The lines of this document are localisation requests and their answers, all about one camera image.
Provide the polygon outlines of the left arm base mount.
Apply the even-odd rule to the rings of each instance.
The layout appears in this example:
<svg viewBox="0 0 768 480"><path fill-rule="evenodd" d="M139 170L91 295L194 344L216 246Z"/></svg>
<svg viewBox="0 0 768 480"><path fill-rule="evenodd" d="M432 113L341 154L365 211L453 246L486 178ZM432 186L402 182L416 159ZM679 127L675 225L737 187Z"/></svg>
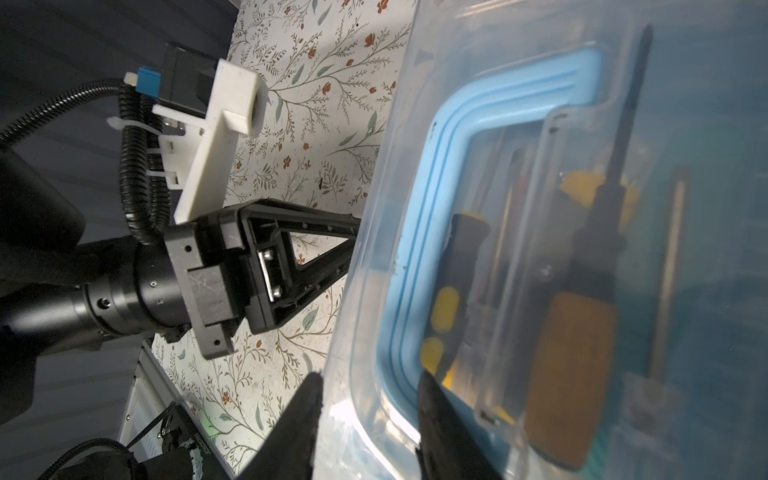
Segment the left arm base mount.
<svg viewBox="0 0 768 480"><path fill-rule="evenodd" d="M139 460L132 448L160 429L161 452ZM95 438L54 461L42 479L232 479L231 468L209 445L187 410L170 403L128 444Z"/></svg>

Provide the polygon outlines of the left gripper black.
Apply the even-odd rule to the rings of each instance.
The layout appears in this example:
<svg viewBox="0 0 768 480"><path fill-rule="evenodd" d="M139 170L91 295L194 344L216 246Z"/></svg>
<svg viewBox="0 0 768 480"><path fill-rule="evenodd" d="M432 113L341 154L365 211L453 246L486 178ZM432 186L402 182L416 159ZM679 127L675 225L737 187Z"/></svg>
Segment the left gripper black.
<svg viewBox="0 0 768 480"><path fill-rule="evenodd" d="M142 333L192 331L207 359L230 355L241 322L280 328L348 272L361 219L276 199L176 225L146 246L123 237L88 245L105 273L81 286L81 346ZM305 264L288 233L340 237Z"/></svg>

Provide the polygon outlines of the orange handled screwdriver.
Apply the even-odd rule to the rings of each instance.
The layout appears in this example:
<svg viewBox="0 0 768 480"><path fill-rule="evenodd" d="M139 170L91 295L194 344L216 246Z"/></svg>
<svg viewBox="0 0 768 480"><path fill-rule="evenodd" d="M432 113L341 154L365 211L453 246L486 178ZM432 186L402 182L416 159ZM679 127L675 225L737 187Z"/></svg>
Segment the orange handled screwdriver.
<svg viewBox="0 0 768 480"><path fill-rule="evenodd" d="M619 232L626 192L621 178L653 39L654 28L646 25L605 182L597 189L584 228L574 235L566 280L550 302L534 355L524 431L534 452L568 471L586 463L611 374L618 318L616 268L626 245Z"/></svg>

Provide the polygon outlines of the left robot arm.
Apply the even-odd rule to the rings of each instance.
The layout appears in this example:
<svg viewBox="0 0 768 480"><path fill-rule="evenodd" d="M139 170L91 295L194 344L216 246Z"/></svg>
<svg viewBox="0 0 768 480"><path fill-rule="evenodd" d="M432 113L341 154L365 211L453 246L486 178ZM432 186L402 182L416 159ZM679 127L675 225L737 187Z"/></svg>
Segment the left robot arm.
<svg viewBox="0 0 768 480"><path fill-rule="evenodd" d="M1 154L1 419L33 401L39 357L145 333L192 332L230 355L242 323L275 330L341 279L360 222L274 199L82 243L85 220L17 153Z"/></svg>

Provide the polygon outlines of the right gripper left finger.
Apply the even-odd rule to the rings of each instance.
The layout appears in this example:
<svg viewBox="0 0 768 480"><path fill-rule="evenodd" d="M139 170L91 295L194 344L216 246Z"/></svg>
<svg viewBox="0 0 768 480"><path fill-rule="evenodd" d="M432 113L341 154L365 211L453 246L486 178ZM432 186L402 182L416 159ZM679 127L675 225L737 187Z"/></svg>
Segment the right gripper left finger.
<svg viewBox="0 0 768 480"><path fill-rule="evenodd" d="M301 383L258 453L238 478L311 479L322 398L323 377L312 372Z"/></svg>

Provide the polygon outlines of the yellow black ratchet screwdriver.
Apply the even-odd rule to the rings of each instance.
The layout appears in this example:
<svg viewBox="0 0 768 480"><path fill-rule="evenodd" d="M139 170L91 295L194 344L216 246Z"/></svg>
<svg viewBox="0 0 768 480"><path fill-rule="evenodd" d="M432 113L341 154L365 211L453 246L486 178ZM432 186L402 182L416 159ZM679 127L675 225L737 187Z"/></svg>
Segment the yellow black ratchet screwdriver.
<svg viewBox="0 0 768 480"><path fill-rule="evenodd" d="M560 183L559 190L568 195L579 205L591 209L596 198L597 189L605 182L605 176L599 173L574 171L569 173ZM619 220L619 232L623 233L635 215L641 191L634 185L625 182L625 197Z"/></svg>

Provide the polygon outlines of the small yellow black screwdriver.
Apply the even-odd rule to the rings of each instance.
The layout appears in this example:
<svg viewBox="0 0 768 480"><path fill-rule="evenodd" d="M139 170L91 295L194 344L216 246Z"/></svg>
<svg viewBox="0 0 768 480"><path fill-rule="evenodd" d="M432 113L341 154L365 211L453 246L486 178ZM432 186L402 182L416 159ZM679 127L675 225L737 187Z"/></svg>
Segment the small yellow black screwdriver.
<svg viewBox="0 0 768 480"><path fill-rule="evenodd" d="M488 221L477 213L452 216L420 348L422 367L439 382L448 376L464 337L476 264L490 231Z"/></svg>

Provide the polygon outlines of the blue plastic tool box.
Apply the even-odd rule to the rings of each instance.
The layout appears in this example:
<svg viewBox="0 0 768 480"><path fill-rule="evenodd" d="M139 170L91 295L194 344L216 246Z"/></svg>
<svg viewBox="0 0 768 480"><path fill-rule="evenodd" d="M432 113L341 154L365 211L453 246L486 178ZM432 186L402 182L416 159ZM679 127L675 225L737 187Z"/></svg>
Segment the blue plastic tool box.
<svg viewBox="0 0 768 480"><path fill-rule="evenodd" d="M593 103L601 68L595 48L509 67L463 85L431 120L377 339L376 369L400 428L414 429L417 423L420 344L471 139L484 130L542 121L563 106Z"/></svg>

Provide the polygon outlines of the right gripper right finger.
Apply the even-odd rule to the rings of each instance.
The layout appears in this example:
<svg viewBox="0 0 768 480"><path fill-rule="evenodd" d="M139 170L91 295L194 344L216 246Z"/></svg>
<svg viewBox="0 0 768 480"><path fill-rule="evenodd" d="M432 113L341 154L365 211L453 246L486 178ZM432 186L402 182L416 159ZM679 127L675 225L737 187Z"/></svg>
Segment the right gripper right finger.
<svg viewBox="0 0 768 480"><path fill-rule="evenodd" d="M422 479L501 479L427 370L419 379L417 409Z"/></svg>

